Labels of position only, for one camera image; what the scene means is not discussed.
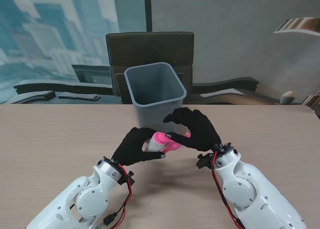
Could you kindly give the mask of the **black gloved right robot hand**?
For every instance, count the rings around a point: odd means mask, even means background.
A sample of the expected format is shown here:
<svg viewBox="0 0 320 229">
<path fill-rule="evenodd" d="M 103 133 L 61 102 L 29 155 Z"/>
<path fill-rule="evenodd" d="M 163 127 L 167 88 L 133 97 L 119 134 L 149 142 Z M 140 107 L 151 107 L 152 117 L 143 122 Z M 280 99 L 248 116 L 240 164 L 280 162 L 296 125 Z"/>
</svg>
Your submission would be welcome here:
<svg viewBox="0 0 320 229">
<path fill-rule="evenodd" d="M 173 122 L 188 128 L 190 137 L 175 132 L 168 132 L 166 134 L 167 138 L 187 148 L 207 152 L 217 149 L 222 144 L 222 140 L 211 121 L 198 109 L 191 110 L 188 107 L 176 108 L 163 119 L 163 122 Z"/>
</svg>

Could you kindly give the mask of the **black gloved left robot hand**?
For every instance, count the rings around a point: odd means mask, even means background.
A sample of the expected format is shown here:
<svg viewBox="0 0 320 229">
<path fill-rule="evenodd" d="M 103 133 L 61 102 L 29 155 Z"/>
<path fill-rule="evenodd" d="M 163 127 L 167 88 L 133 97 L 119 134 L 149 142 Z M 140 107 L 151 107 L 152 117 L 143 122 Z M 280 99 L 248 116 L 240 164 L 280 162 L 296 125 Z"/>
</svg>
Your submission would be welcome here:
<svg viewBox="0 0 320 229">
<path fill-rule="evenodd" d="M 145 152 L 142 147 L 146 141 L 156 133 L 151 128 L 133 127 L 124 137 L 112 155 L 112 159 L 121 166 L 130 166 L 139 162 L 164 159 L 166 155 L 161 152 Z"/>
</svg>

